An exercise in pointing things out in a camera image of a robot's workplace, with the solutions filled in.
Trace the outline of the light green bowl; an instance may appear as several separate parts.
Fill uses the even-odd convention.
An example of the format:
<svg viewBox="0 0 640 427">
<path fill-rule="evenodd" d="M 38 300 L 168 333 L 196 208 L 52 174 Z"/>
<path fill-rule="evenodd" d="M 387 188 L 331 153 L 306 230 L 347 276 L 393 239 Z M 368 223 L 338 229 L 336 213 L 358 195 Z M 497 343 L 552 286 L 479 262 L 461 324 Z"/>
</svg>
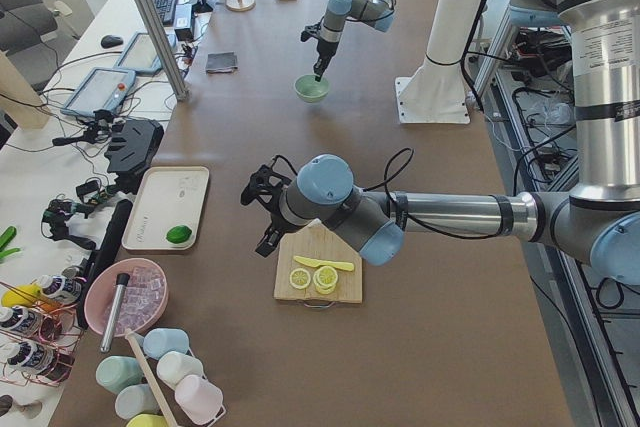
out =
<svg viewBox="0 0 640 427">
<path fill-rule="evenodd" d="M 297 96 L 307 103 L 323 100 L 328 95 L 329 88 L 330 84 L 326 78 L 318 79 L 314 74 L 302 75 L 294 82 Z"/>
</svg>

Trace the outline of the yellow plastic knife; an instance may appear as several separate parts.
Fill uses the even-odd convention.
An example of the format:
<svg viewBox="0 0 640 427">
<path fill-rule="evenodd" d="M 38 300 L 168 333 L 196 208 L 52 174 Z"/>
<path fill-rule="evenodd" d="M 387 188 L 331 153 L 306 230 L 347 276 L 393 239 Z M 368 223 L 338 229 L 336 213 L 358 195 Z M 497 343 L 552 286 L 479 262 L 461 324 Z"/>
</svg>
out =
<svg viewBox="0 0 640 427">
<path fill-rule="evenodd" d="M 346 272 L 353 272 L 355 270 L 355 265 L 352 262 L 322 260 L 299 255 L 294 255 L 293 260 L 302 266 L 311 268 L 332 267 L 336 270 Z"/>
</svg>

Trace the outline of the grey folded cloth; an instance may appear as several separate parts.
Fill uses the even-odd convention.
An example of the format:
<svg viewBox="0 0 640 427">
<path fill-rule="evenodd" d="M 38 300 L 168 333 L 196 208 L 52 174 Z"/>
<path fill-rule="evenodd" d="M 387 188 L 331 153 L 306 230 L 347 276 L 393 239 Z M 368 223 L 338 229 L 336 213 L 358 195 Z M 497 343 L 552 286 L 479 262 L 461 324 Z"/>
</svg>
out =
<svg viewBox="0 0 640 427">
<path fill-rule="evenodd" d="M 238 68 L 237 56 L 235 52 L 210 53 L 207 55 L 205 72 L 231 73 Z"/>
</svg>

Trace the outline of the beige rabbit tray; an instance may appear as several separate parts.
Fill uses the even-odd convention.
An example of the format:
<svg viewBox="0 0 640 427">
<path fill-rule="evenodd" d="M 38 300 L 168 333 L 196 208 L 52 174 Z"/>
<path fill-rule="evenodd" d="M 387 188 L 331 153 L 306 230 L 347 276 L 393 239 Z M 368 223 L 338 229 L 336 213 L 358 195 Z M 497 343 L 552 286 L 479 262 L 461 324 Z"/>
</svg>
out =
<svg viewBox="0 0 640 427">
<path fill-rule="evenodd" d="M 159 166 L 143 177 L 136 196 L 122 246 L 133 251 L 181 251 L 194 245 L 209 184 L 204 166 Z M 191 238 L 171 244 L 166 232 L 176 225 L 188 225 Z"/>
</svg>

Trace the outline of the metal cylinder muddler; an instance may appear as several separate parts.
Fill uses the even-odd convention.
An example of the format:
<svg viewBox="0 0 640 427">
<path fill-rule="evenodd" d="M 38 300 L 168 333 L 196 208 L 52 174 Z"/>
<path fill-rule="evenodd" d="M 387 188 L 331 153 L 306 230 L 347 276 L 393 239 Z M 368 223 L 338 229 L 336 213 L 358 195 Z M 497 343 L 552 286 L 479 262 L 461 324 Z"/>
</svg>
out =
<svg viewBox="0 0 640 427">
<path fill-rule="evenodd" d="M 99 351 L 106 354 L 110 351 L 113 338 L 115 336 L 117 323 L 121 311 L 121 307 L 124 301 L 127 285 L 130 280 L 128 273 L 120 273 L 116 277 L 115 291 L 113 296 L 113 302 L 105 324 Z"/>
</svg>

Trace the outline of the light blue cup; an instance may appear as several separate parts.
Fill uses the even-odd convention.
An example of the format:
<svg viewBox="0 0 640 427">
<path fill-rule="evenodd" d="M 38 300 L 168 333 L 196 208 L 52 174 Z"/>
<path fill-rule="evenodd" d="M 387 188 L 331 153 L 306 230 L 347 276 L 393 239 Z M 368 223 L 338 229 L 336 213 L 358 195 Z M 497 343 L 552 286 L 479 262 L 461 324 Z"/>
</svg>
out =
<svg viewBox="0 0 640 427">
<path fill-rule="evenodd" d="M 144 337 L 143 351 L 146 356 L 159 360 L 168 352 L 186 354 L 190 342 L 188 334 L 178 328 L 155 328 Z"/>
</svg>

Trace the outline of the black bar tool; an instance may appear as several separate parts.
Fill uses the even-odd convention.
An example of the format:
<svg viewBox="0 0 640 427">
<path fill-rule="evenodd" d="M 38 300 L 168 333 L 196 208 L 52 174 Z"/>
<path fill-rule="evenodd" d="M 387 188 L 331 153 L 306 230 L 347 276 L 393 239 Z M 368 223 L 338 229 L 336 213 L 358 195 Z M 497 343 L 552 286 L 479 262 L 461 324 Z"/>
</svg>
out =
<svg viewBox="0 0 640 427">
<path fill-rule="evenodd" d="M 87 265 L 81 275 L 86 282 L 84 283 L 79 301 L 76 304 L 76 316 L 78 326 L 83 330 L 89 327 L 84 313 L 89 288 L 96 278 L 114 263 L 132 208 L 133 202 L 128 199 L 121 200 L 116 204 L 114 213 L 107 225 L 101 246 L 90 254 Z"/>
</svg>

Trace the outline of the wooden stick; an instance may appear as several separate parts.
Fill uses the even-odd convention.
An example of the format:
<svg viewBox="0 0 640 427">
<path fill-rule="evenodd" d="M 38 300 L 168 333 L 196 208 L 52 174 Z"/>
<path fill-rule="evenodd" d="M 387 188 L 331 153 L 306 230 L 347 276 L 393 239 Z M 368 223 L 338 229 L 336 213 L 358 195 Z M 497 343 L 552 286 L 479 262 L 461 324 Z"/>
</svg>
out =
<svg viewBox="0 0 640 427">
<path fill-rule="evenodd" d="M 169 427 L 178 427 L 178 422 L 171 410 L 171 407 L 169 406 L 169 403 L 167 402 L 161 390 L 161 387 L 159 386 L 155 378 L 155 375 L 150 365 L 148 364 L 148 361 L 146 360 L 143 349 L 140 347 L 139 342 L 136 339 L 135 333 L 130 329 L 126 329 L 124 337 L 131 347 L 131 350 L 144 374 L 144 377 L 147 380 L 148 385 L 150 386 L 151 392 L 156 402 L 158 403 L 160 411 L 163 417 L 165 418 L 167 425 Z"/>
</svg>

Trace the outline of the far teach pendant tablet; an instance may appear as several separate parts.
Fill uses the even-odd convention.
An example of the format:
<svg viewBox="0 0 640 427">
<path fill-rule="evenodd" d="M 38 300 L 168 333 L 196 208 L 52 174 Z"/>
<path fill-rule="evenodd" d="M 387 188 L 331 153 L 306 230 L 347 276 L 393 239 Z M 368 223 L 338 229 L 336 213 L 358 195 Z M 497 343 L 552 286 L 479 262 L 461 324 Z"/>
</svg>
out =
<svg viewBox="0 0 640 427">
<path fill-rule="evenodd" d="M 150 35 L 136 32 L 120 54 L 115 67 L 133 70 L 140 76 L 157 74 L 162 69 L 162 64 Z"/>
</svg>

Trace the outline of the mint green cup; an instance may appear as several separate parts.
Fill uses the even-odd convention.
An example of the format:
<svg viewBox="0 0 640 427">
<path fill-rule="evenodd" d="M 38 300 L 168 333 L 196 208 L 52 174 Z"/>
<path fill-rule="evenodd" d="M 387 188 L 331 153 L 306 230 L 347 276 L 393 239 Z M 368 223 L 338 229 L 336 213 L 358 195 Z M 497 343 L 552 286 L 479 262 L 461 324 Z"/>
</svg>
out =
<svg viewBox="0 0 640 427">
<path fill-rule="evenodd" d="M 134 357 L 109 356 L 97 366 L 95 378 L 100 386 L 119 394 L 124 388 L 139 384 L 143 372 Z"/>
</svg>

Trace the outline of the pale teal cup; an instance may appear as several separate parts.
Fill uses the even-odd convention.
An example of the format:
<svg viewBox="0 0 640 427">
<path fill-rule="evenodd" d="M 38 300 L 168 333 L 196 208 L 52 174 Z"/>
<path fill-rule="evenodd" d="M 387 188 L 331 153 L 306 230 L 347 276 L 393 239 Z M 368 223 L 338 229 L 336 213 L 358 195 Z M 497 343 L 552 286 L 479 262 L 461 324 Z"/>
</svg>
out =
<svg viewBox="0 0 640 427">
<path fill-rule="evenodd" d="M 139 414 L 155 414 L 159 405 L 148 384 L 137 384 L 124 388 L 116 397 L 115 412 L 124 420 Z"/>
</svg>

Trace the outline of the black computer mouse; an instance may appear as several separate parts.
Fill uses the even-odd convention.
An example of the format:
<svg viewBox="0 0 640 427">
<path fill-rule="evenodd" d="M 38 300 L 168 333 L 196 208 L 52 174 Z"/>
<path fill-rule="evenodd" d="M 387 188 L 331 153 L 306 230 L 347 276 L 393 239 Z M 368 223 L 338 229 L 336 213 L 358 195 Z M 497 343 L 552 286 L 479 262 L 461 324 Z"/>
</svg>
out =
<svg viewBox="0 0 640 427">
<path fill-rule="evenodd" d="M 104 49 L 117 47 L 123 44 L 123 38 L 115 35 L 105 35 L 101 38 L 100 45 Z"/>
</svg>

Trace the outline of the grey office chair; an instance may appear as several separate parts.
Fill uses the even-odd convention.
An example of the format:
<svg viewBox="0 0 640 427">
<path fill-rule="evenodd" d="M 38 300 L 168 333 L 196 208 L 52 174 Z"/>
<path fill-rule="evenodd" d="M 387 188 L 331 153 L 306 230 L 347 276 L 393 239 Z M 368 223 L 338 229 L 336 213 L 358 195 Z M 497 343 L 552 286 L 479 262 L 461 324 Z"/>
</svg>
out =
<svg viewBox="0 0 640 427">
<path fill-rule="evenodd" d="M 58 24 L 43 0 L 1 0 L 1 52 L 36 91 L 42 91 L 58 66 L 53 41 Z"/>
</svg>

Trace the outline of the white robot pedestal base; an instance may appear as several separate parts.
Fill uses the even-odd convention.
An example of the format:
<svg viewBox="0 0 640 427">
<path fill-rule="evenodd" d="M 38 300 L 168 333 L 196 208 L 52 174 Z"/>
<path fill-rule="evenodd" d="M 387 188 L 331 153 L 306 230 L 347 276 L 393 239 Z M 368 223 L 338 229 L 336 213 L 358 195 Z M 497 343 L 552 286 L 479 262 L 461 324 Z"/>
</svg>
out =
<svg viewBox="0 0 640 427">
<path fill-rule="evenodd" d="M 461 72 L 484 0 L 438 0 L 425 60 L 411 77 L 396 79 L 399 120 L 405 124 L 467 124 Z"/>
</svg>

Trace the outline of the black bracket plate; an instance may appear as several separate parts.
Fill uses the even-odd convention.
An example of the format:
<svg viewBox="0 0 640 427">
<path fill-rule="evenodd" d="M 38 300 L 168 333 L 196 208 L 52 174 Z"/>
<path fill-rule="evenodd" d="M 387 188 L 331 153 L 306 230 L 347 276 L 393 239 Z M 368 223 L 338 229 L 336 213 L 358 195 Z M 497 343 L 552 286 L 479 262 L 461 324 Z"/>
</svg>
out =
<svg viewBox="0 0 640 427">
<path fill-rule="evenodd" d="M 111 140 L 104 156 L 109 160 L 107 172 L 116 175 L 116 183 L 124 191 L 133 192 L 137 189 L 163 135 L 163 126 L 150 119 L 129 119 L 112 127 Z"/>
</svg>

